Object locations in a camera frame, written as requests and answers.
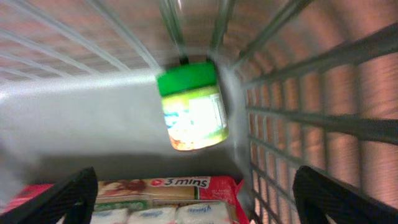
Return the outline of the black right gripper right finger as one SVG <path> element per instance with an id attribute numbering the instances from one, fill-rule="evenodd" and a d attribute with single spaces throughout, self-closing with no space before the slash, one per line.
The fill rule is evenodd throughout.
<path id="1" fill-rule="evenodd" d="M 293 192 L 301 223 L 397 223 L 397 209 L 309 166 L 295 173 Z"/>

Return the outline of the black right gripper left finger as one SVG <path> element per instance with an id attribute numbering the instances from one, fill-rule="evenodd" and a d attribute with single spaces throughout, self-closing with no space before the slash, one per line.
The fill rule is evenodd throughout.
<path id="1" fill-rule="evenodd" d="M 1 223 L 89 224 L 98 194 L 93 167 L 84 168 L 56 183 L 32 200 L 1 215 Z"/>

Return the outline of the red pasta packet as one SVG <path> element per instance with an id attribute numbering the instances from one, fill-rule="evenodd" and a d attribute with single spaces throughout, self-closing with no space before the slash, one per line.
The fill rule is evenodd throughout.
<path id="1" fill-rule="evenodd" d="M 53 185 L 30 185 L 11 201 L 8 212 L 32 200 Z M 93 212 L 128 208 L 135 212 L 167 206 L 223 202 L 232 223 L 248 223 L 237 199 L 240 186 L 227 176 L 169 177 L 157 179 L 98 181 L 98 194 Z"/>

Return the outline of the green lid jar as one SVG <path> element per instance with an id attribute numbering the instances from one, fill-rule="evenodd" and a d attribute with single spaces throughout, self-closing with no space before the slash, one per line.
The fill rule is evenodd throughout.
<path id="1" fill-rule="evenodd" d="M 156 81 L 174 149 L 203 149 L 228 138 L 228 119 L 213 63 L 171 68 Z"/>

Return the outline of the grey plastic laundry basket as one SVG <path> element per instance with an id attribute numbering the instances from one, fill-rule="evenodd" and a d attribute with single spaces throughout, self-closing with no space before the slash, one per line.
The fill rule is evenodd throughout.
<path id="1" fill-rule="evenodd" d="M 178 151 L 156 78 L 211 62 L 229 136 Z M 300 223 L 300 166 L 397 209 L 396 1 L 2 1 L 1 213 L 30 185 L 227 176 Z"/>

